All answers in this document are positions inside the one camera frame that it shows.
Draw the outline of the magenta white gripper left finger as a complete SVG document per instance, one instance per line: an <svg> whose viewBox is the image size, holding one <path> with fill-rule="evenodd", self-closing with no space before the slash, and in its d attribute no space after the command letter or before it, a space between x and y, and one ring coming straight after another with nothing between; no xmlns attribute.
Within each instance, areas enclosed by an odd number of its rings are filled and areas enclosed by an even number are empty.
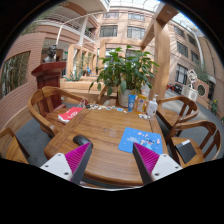
<svg viewBox="0 0 224 224"><path fill-rule="evenodd" d="M66 154L55 154L41 169L79 185L91 153L92 144L88 142Z"/></svg>

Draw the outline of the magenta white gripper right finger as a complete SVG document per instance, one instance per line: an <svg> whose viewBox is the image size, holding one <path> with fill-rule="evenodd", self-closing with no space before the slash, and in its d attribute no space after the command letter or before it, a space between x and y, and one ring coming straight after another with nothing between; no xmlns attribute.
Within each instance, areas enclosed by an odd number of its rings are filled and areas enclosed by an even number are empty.
<svg viewBox="0 0 224 224"><path fill-rule="evenodd" d="M133 144L133 155L144 185L182 169L168 154L159 155L138 143Z"/></svg>

